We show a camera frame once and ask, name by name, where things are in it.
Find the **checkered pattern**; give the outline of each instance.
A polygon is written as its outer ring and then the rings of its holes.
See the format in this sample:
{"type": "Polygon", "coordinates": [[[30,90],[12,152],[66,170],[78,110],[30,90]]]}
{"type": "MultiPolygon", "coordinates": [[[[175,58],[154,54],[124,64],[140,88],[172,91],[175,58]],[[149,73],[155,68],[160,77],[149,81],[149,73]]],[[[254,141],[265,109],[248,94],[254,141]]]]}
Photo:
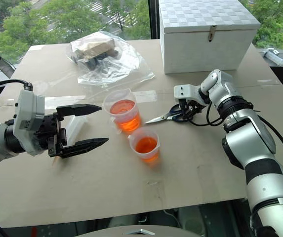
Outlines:
{"type": "Polygon", "coordinates": [[[159,0],[165,33],[257,29],[260,23],[238,0],[159,0]]]}

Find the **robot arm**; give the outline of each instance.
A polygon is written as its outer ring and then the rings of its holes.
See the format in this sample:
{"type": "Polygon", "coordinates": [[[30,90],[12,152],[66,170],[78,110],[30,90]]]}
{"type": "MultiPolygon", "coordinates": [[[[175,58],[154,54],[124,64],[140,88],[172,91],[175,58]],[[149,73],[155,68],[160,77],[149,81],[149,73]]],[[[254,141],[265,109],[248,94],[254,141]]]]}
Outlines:
{"type": "Polygon", "coordinates": [[[45,116],[44,97],[31,90],[32,87],[21,90],[14,119],[0,123],[0,162],[22,152],[36,156],[45,150],[50,157],[67,158],[89,152],[108,141],[108,138],[93,138],[67,146],[66,129],[60,123],[64,117],[88,115],[101,107],[87,104],[60,106],[56,113],[45,116]]]}
{"type": "Polygon", "coordinates": [[[283,237],[283,166],[275,159],[271,134],[233,86],[232,77],[214,70],[200,86],[176,86],[174,97],[215,105],[227,133],[223,149],[233,165],[245,170],[251,227],[257,236],[269,229],[283,237]]]}

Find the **plastic measuring cup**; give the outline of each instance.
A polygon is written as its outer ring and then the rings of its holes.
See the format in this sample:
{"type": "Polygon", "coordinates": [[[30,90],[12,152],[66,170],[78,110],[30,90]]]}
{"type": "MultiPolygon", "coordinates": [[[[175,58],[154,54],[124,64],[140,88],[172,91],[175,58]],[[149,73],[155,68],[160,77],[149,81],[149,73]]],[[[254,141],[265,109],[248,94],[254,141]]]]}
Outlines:
{"type": "Polygon", "coordinates": [[[139,128],[128,136],[131,149],[145,162],[154,162],[159,157],[159,137],[148,129],[139,128]]]}
{"type": "Polygon", "coordinates": [[[102,107],[111,116],[111,121],[124,132],[132,132],[141,124],[136,98],[130,89],[110,93],[102,107]]]}

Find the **beige table surface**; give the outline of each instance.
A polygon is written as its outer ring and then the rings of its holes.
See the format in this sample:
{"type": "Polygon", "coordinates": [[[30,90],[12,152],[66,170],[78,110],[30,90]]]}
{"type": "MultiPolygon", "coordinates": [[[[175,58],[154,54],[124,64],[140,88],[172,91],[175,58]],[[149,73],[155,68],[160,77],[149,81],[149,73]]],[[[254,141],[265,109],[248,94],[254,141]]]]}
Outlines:
{"type": "MultiPolygon", "coordinates": [[[[174,85],[199,84],[208,74],[164,75],[158,40],[131,41],[131,44],[156,75],[152,81],[136,88],[157,93],[155,103],[138,104],[144,121],[166,113],[175,104],[174,85]]],[[[70,73],[76,68],[65,59],[65,46],[46,45],[29,51],[15,77],[38,85],[34,87],[38,94],[83,95],[76,73],[70,73]],[[49,63],[52,60],[48,55],[57,61],[49,63]],[[64,73],[69,73],[70,78],[61,79],[63,85],[54,84],[64,73]]],[[[283,135],[283,86],[253,46],[238,70],[229,73],[235,76],[245,99],[283,135]]],[[[20,89],[20,85],[14,84],[5,88],[0,100],[0,122],[14,114],[14,106],[4,105],[11,104],[20,89]]],[[[211,116],[217,116],[214,110],[211,116]]],[[[1,226],[73,222],[246,196],[244,172],[229,163],[222,149],[225,132],[221,127],[195,127],[171,121],[150,125],[161,142],[161,162],[153,168],[134,155],[124,134],[117,135],[109,128],[109,117],[104,111],[87,118],[88,124],[78,139],[109,137],[103,146],[54,165],[47,153],[36,157],[20,154],[0,163],[1,226]]],[[[197,122],[204,120],[205,113],[196,118],[197,122]]],[[[277,158],[283,165],[283,146],[274,138],[277,158]]]]}

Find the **plastic bag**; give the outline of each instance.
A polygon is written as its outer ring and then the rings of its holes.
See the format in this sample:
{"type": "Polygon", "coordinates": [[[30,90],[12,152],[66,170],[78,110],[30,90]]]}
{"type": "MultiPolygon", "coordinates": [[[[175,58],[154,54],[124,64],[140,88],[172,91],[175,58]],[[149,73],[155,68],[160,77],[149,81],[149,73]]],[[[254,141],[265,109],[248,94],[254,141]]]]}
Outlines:
{"type": "Polygon", "coordinates": [[[90,101],[155,76],[134,47],[108,32],[95,32],[71,42],[67,55],[78,64],[78,83],[85,86],[90,101]]]}

